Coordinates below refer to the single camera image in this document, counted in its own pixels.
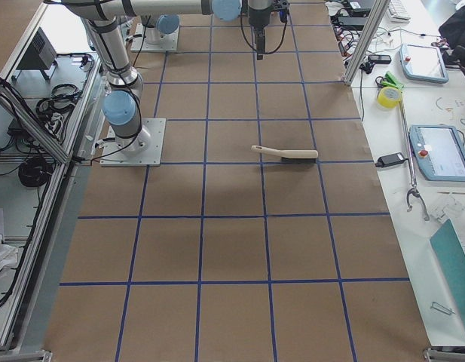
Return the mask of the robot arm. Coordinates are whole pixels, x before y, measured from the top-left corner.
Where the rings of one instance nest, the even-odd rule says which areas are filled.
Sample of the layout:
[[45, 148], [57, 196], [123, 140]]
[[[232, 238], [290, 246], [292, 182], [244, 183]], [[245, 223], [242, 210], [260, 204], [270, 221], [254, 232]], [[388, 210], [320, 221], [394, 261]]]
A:
[[265, 28], [269, 25], [271, 14], [278, 13], [283, 24], [288, 23], [288, 1], [46, 1], [47, 5], [62, 5], [80, 17], [88, 36], [96, 49], [108, 80], [114, 90], [127, 90], [132, 97], [138, 98], [142, 92], [143, 81], [130, 62], [118, 28], [118, 17], [150, 16], [156, 20], [162, 15], [214, 14], [220, 20], [232, 21], [248, 17], [253, 30], [252, 41], [247, 46], [256, 53], [256, 59], [274, 54], [280, 45], [272, 51], [266, 50]]

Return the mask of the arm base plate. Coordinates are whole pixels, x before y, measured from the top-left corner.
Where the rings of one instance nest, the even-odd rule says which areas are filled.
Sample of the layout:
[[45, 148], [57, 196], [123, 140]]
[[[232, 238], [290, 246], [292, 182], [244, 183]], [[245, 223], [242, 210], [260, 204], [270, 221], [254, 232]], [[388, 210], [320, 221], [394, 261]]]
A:
[[179, 28], [170, 34], [163, 34], [156, 29], [147, 29], [145, 38], [142, 38], [142, 35], [143, 25], [139, 23], [130, 46], [132, 52], [139, 50], [154, 53], [177, 52]]
[[165, 118], [143, 118], [142, 130], [133, 144], [122, 150], [127, 143], [121, 138], [106, 143], [103, 149], [105, 155], [99, 159], [100, 164], [103, 167], [159, 166], [165, 128]]

